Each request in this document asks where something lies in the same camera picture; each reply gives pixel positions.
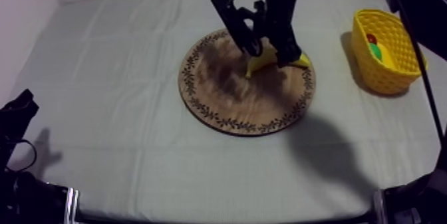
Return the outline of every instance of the table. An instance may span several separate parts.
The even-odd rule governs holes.
[[[237,0],[252,8],[256,0]],[[309,111],[287,130],[237,138],[198,122],[178,69],[223,28],[210,0],[63,5],[11,97],[41,107],[25,135],[44,181],[79,189],[85,213],[151,221],[271,223],[356,215],[378,188],[432,170],[439,150],[421,79],[398,97],[369,92],[349,48],[357,9],[385,0],[297,0],[293,28],[317,74]],[[423,49],[443,124],[447,64]],[[17,148],[11,167],[26,159]]]

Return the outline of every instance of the woven basket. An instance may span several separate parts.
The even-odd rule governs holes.
[[[385,66],[369,47],[367,33],[390,52],[394,67]],[[416,54],[399,18],[384,11],[363,9],[354,16],[352,48],[365,84],[381,94],[405,91],[420,76]]]

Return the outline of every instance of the wooden tray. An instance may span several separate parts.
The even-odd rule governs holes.
[[[271,48],[268,41],[264,45]],[[191,113],[209,127],[238,136],[274,133],[300,119],[315,90],[313,67],[271,64],[246,79],[247,59],[226,30],[199,40],[178,76],[180,96]]]

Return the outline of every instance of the yellow banana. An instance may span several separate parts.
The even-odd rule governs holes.
[[[277,62],[275,49],[273,48],[266,48],[264,49],[264,52],[259,57],[251,57],[248,60],[247,65],[247,72],[245,74],[245,77],[250,79],[253,72],[269,65],[274,64]],[[299,60],[296,60],[294,62],[291,62],[290,65],[297,66],[297,67],[303,67],[307,68],[311,66],[311,61],[307,57],[307,55],[302,52],[301,56],[299,57]]]

